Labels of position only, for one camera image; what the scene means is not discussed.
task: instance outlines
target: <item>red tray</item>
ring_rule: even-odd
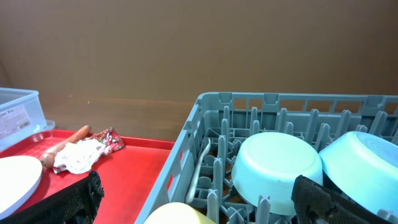
[[[50,146],[68,138],[74,131],[51,130],[35,134],[0,152],[0,158],[27,155],[39,158]],[[173,148],[174,142],[122,137],[126,147],[101,157],[93,170],[99,173],[105,197],[95,218],[100,223],[133,223]],[[86,177],[67,171],[54,174],[43,168],[37,190],[19,212]]]

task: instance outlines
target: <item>barcode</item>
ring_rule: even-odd
[[[19,126],[19,129],[22,129],[22,128],[28,126],[28,125],[30,125],[30,121],[26,121],[25,123],[21,124],[21,125]]]

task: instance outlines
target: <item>orange carrot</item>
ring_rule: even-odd
[[[72,134],[72,136],[70,136],[69,138],[47,149],[39,158],[39,160],[42,162],[42,165],[46,168],[52,168],[54,166],[55,156],[65,147],[68,142],[76,143],[79,140],[85,138],[87,134],[90,133],[90,131],[91,127],[86,125],[75,134]]]

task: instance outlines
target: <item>wooden table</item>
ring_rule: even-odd
[[[122,136],[175,141],[194,102],[39,95],[46,119],[57,129],[89,124],[97,133],[113,127]]]

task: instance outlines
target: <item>gray plastic dish rack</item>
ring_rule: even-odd
[[[234,199],[238,193],[230,167],[242,142],[256,133],[278,131],[297,136],[320,151],[345,132],[357,130],[398,144],[397,106],[398,96],[204,93],[196,100],[136,223],[143,223],[166,203],[185,201],[206,138],[211,140],[211,149],[203,160],[190,205],[207,209],[212,220],[224,216],[229,223],[255,219],[256,223],[259,219],[289,223],[292,217],[253,215],[256,209],[267,210],[266,198],[260,197],[257,208]]]

